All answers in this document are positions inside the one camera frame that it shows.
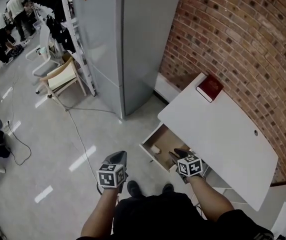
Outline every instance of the tiled floor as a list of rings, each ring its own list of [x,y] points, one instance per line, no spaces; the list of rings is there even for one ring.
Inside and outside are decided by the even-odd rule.
[[[22,166],[16,165],[12,156],[0,159],[0,165],[6,167],[6,174],[0,174],[0,225],[10,240],[73,240],[80,235],[100,195],[87,161],[79,167],[75,164],[84,148],[69,113],[53,100],[45,99],[44,93],[36,95],[35,86],[27,78],[25,54],[38,42],[36,36],[9,66],[0,63],[0,118],[4,123],[11,120],[15,135],[32,150],[31,158]],[[69,107],[109,110],[100,97],[84,98],[76,84],[61,97]],[[126,121],[108,112],[71,110],[88,155],[91,154],[88,160],[94,172],[107,155],[125,150],[128,179],[137,180],[146,195],[160,194],[164,184],[172,182],[177,192],[191,198],[188,185],[150,163],[139,147],[158,126],[157,115],[164,107],[152,96]],[[28,148],[13,135],[7,135],[7,139],[20,163],[29,155]],[[49,186],[53,190],[36,203],[35,198]],[[125,185],[120,198],[128,196]]]

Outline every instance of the clothing rack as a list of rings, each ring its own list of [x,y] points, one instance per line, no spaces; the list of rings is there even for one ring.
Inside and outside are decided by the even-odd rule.
[[[73,45],[75,47],[75,52],[72,53],[69,51],[69,53],[80,65],[82,72],[83,72],[83,75],[84,75],[84,78],[85,78],[84,80],[86,81],[86,85],[88,86],[91,94],[93,96],[95,96],[96,93],[95,93],[94,87],[92,85],[92,77],[90,74],[89,67],[87,66],[88,64],[85,65],[83,57],[82,57],[82,54],[84,52],[82,51],[82,48],[79,46],[79,43],[78,43],[78,39],[77,39],[77,36],[75,33],[75,27],[73,26],[73,22],[75,22],[75,19],[72,20],[68,0],[62,0],[62,4],[63,4],[63,10],[64,10],[66,21],[61,22],[61,24],[63,25],[63,27],[65,27],[68,30],[69,35],[71,36]]]

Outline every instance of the desk drawer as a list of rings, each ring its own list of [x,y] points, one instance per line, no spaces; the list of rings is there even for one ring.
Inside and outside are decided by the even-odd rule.
[[[160,149],[159,153],[154,153],[152,146]],[[179,137],[177,137],[164,124],[160,125],[151,133],[151,135],[140,144],[140,147],[154,160],[156,163],[167,172],[175,165],[169,151],[174,152],[174,149],[190,149],[184,144]]]

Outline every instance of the wooden chair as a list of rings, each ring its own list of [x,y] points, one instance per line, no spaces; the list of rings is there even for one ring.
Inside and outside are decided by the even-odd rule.
[[[69,74],[69,78],[65,78],[65,76],[62,76],[64,70],[67,70],[68,66],[72,67],[72,70],[75,73],[75,77],[71,79],[71,74]],[[59,100],[59,95],[66,89],[68,88],[71,84],[78,82],[79,86],[81,87],[84,96],[87,95],[84,86],[82,84],[81,78],[78,74],[77,69],[75,68],[75,65],[73,63],[73,57],[70,57],[67,62],[65,62],[63,65],[59,66],[58,68],[56,68],[54,71],[50,72],[47,76],[42,77],[39,79],[40,82],[42,83],[43,86],[46,87],[47,89],[47,93],[48,93],[48,97],[52,98],[53,96],[57,99],[59,105],[65,110],[67,111],[67,108],[61,103],[61,101]],[[53,80],[55,80],[54,82],[59,84],[59,86],[55,86],[54,89],[52,89],[50,87],[50,85],[53,85]]]

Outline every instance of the person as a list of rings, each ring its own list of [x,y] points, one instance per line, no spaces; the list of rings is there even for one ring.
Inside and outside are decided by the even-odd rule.
[[[186,194],[174,192],[172,184],[166,184],[159,196],[145,197],[132,180],[127,184],[131,197],[121,200],[117,206],[119,190],[103,191],[78,240],[274,239],[269,230],[255,224],[242,210],[235,210],[230,201],[204,178],[192,176],[187,179],[207,220],[200,216]]]
[[[11,43],[9,43],[8,41],[8,35],[11,33],[10,30],[8,29],[4,29],[4,31],[0,31],[0,61],[3,62],[4,64],[9,64],[12,60],[13,60],[13,57],[9,58],[4,49],[3,49],[3,45],[5,44],[7,47],[13,49],[13,50],[16,50],[17,47],[16,46],[13,46]]]
[[[22,29],[22,23],[30,36],[32,36],[35,32],[35,29],[29,23],[27,13],[25,12],[22,3],[24,3],[24,0],[9,0],[6,5],[10,18],[15,22],[21,42],[26,40],[24,31]]]
[[[5,20],[3,18],[3,14],[0,13],[0,31],[6,33],[6,40],[11,42],[12,44],[15,44],[15,39],[11,36],[11,32],[6,31],[6,26],[7,25],[5,24]]]

